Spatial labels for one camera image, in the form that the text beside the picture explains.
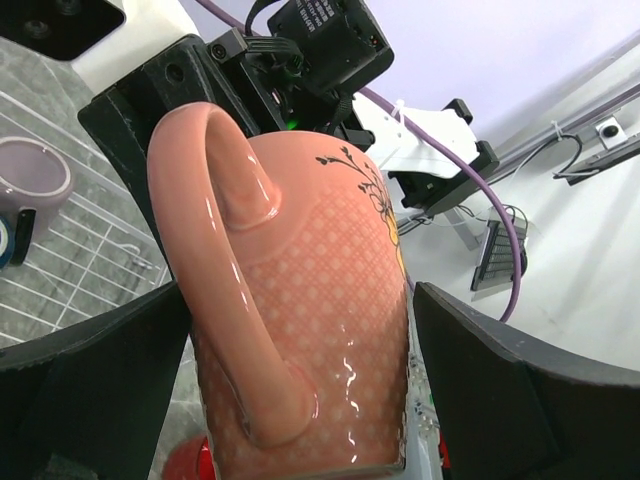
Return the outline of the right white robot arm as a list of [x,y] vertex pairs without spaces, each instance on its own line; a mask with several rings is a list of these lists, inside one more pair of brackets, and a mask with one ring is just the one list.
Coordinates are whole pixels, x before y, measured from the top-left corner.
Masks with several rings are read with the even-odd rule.
[[370,90],[394,54],[361,1],[288,1],[269,19],[268,34],[229,19],[212,41],[178,1],[113,1],[110,8],[122,24],[72,62],[93,92],[78,118],[146,220],[153,217],[152,132],[166,113],[192,102],[221,106],[248,137],[302,130],[344,140],[399,183],[404,207],[428,216],[485,187],[497,167],[462,100],[420,111]]

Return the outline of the salmon pink mug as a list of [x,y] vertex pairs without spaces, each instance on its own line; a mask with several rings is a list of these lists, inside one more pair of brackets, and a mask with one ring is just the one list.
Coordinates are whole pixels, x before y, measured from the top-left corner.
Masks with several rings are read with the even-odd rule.
[[409,315],[375,163],[333,136],[246,137],[166,114],[147,155],[220,479],[384,479],[405,467]]

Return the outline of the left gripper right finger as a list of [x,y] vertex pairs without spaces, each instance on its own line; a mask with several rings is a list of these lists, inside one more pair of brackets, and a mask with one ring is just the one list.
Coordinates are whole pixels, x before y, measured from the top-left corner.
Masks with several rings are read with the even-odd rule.
[[636,479],[639,374],[539,340],[430,283],[419,343],[454,479]]

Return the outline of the dark blue mug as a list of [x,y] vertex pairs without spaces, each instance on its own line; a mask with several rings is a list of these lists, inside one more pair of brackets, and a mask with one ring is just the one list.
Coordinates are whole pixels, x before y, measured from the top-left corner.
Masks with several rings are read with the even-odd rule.
[[15,251],[15,232],[10,222],[0,218],[0,269],[8,267]]

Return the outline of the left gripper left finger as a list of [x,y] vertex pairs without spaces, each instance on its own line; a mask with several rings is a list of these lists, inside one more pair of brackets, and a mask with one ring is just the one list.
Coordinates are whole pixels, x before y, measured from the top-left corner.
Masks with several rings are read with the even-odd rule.
[[176,284],[1,352],[1,476],[53,454],[145,479],[190,327]]

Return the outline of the mauve purple mug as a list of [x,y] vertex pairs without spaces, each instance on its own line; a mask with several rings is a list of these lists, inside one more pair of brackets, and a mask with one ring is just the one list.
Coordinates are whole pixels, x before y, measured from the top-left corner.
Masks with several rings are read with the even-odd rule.
[[72,170],[56,150],[27,137],[1,139],[1,217],[15,232],[8,267],[24,263],[31,244],[48,230],[73,186]]

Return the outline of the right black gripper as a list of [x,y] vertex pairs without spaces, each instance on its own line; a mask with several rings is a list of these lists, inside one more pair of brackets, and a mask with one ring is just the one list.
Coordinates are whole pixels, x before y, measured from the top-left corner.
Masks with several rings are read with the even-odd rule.
[[391,66],[394,52],[367,5],[287,1],[268,19],[268,34],[257,35],[253,22],[268,5],[254,2],[242,27],[210,43],[195,34],[184,36],[97,94],[78,113],[155,241],[160,238],[146,155],[155,126],[175,108],[212,102],[248,137],[260,130],[305,130],[335,136],[361,150],[375,142],[353,103],[357,92]]

